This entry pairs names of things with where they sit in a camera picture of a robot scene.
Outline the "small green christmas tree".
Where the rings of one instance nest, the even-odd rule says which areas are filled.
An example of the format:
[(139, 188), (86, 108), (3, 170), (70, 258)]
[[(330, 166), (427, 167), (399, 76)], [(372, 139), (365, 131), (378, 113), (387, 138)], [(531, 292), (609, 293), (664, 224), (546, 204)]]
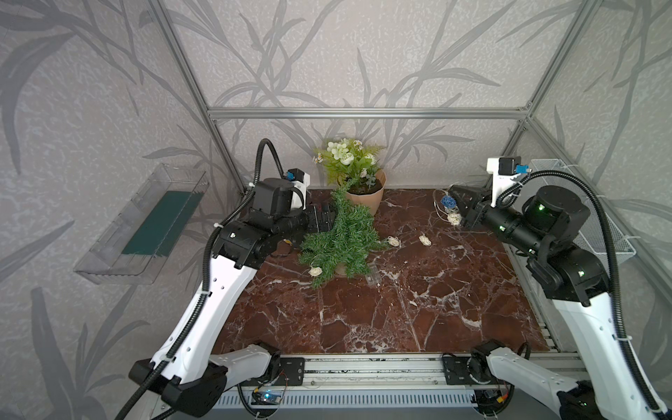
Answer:
[(307, 234), (301, 244), (299, 262), (308, 266), (313, 278), (311, 287), (318, 289), (336, 276), (343, 266), (347, 278), (369, 274), (369, 254), (387, 250), (374, 227), (374, 216), (364, 205), (355, 205), (346, 197), (352, 180), (332, 192), (337, 215), (328, 232)]

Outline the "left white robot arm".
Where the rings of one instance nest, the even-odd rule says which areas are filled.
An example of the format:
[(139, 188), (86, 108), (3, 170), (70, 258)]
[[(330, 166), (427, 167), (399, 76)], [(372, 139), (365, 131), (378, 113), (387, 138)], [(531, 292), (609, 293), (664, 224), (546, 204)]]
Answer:
[(250, 380), (269, 383), (279, 376), (281, 353), (273, 346), (254, 344), (221, 356), (213, 356), (212, 350), (239, 297), (278, 244), (299, 246), (309, 234), (332, 230), (337, 211), (330, 204), (309, 204), (311, 179), (298, 168), (285, 171), (277, 163), (278, 177), (263, 180), (266, 151), (279, 159), (271, 140), (262, 139), (250, 189), (241, 204), (215, 224), (206, 242), (201, 288), (159, 351), (131, 368), (129, 379), (138, 389), (117, 418), (126, 418), (147, 393), (167, 405), (161, 419), (177, 412), (201, 418), (226, 390)]

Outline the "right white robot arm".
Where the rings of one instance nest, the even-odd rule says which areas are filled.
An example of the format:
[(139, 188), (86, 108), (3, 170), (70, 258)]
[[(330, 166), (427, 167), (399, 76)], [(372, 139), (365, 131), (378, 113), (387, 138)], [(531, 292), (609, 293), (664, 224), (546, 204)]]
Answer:
[(508, 383), (563, 419), (670, 418), (626, 332), (614, 239), (600, 199), (574, 178), (572, 189), (546, 185), (516, 211), (524, 184), (517, 178), (500, 193), (455, 185), (449, 193), (467, 226), (523, 252), (532, 278), (569, 327), (588, 378), (561, 376), (499, 341), (472, 350), (472, 378)]

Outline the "potted white flower plant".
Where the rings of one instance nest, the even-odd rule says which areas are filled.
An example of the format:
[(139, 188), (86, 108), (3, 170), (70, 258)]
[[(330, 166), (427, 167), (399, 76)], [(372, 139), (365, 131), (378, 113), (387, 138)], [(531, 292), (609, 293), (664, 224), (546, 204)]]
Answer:
[(325, 168), (328, 184), (344, 187), (353, 204), (367, 206), (376, 215), (387, 182), (378, 159), (383, 150), (355, 138), (331, 139), (315, 150), (313, 161)]

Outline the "clear battery box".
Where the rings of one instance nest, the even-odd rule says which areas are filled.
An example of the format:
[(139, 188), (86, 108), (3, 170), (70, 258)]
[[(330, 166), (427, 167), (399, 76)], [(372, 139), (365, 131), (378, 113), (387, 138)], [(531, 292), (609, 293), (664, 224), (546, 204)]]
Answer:
[(369, 272), (365, 275), (367, 284), (370, 287), (380, 287), (382, 284), (382, 277), (379, 269), (375, 264), (369, 264), (367, 267), (369, 268)]

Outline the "green circuit board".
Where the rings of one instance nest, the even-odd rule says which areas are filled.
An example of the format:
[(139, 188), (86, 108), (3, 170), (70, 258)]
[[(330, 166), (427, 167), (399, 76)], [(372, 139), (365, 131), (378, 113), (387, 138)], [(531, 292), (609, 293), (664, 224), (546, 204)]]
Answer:
[(251, 398), (254, 405), (279, 405), (282, 402), (283, 396), (272, 390), (260, 390), (260, 388), (257, 388), (252, 392)]

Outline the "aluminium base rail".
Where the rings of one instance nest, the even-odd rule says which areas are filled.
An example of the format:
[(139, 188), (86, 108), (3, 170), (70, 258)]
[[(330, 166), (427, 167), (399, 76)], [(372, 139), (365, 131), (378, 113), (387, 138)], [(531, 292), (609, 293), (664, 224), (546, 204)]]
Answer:
[(279, 409), (473, 408), (503, 384), (479, 384), (467, 353), (325, 353), (283, 357), (281, 374), (260, 386)]

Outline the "clear plastic wall tray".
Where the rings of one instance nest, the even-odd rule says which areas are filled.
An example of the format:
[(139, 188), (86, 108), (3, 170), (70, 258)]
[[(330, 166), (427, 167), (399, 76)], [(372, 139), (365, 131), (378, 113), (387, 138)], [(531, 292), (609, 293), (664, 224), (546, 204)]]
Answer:
[(209, 187), (205, 171), (159, 164), (73, 271), (96, 285), (151, 285)]

